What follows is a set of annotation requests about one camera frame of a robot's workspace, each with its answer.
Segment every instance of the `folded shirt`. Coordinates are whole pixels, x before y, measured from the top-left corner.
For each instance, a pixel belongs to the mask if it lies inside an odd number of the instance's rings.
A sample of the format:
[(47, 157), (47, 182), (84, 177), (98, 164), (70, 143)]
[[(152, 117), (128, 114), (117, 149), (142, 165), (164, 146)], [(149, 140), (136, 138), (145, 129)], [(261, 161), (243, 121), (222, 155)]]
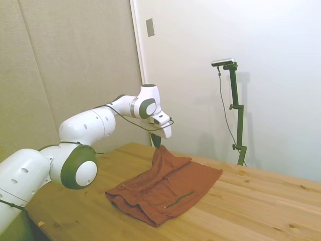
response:
[(162, 145), (150, 170), (106, 191), (106, 196), (122, 212), (159, 226), (196, 204), (222, 173), (189, 157), (175, 157)]

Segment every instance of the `wood grain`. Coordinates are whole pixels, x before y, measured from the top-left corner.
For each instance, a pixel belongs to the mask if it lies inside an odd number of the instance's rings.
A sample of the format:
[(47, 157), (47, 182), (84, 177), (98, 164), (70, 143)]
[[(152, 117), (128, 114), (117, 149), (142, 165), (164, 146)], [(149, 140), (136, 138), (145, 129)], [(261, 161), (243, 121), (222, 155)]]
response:
[(153, 153), (130, 143), (103, 155), (84, 190), (47, 184), (27, 206), (31, 219), (52, 240), (321, 240), (321, 183), (191, 155), (224, 170), (194, 207), (157, 228), (123, 214), (104, 192), (148, 170)]

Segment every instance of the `light switch plate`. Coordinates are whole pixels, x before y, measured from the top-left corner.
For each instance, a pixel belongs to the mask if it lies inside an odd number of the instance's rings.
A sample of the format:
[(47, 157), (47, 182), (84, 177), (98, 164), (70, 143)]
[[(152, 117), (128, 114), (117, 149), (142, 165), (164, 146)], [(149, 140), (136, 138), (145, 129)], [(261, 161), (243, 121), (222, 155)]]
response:
[(146, 26), (147, 26), (147, 33), (148, 36), (154, 36), (155, 35), (155, 29), (154, 29), (154, 22), (152, 19), (146, 20)]

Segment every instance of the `door frame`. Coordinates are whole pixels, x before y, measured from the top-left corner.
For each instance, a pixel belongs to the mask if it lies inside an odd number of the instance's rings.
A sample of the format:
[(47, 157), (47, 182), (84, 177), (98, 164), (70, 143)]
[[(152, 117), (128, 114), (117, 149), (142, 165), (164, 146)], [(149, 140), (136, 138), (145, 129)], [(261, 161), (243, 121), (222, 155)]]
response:
[(141, 75), (141, 81), (142, 84), (148, 84), (148, 81), (146, 80), (146, 72), (145, 72), (145, 61), (144, 61), (144, 54), (143, 54), (143, 47), (140, 44), (140, 36), (141, 29), (138, 22), (138, 14), (137, 14), (137, 8), (136, 8), (136, 0), (130, 0), (130, 8), (131, 8), (131, 15), (132, 15), (132, 22), (134, 26), (134, 32), (135, 32), (135, 39), (136, 39), (136, 47), (137, 47), (137, 53), (138, 53), (138, 62), (139, 62), (139, 68), (140, 68), (140, 75)]

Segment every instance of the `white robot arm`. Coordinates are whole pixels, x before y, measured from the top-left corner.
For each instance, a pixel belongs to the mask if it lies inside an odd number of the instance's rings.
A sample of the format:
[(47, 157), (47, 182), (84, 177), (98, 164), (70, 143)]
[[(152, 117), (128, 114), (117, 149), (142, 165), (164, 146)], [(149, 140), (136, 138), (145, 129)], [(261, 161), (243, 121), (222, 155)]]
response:
[(39, 151), (22, 149), (0, 163), (0, 234), (46, 183), (83, 189), (94, 181), (98, 168), (91, 145), (114, 132), (116, 115), (142, 119), (144, 127), (159, 137), (172, 134), (174, 122), (162, 111), (153, 84), (143, 85), (138, 96), (120, 95), (65, 120), (59, 127), (60, 144)]

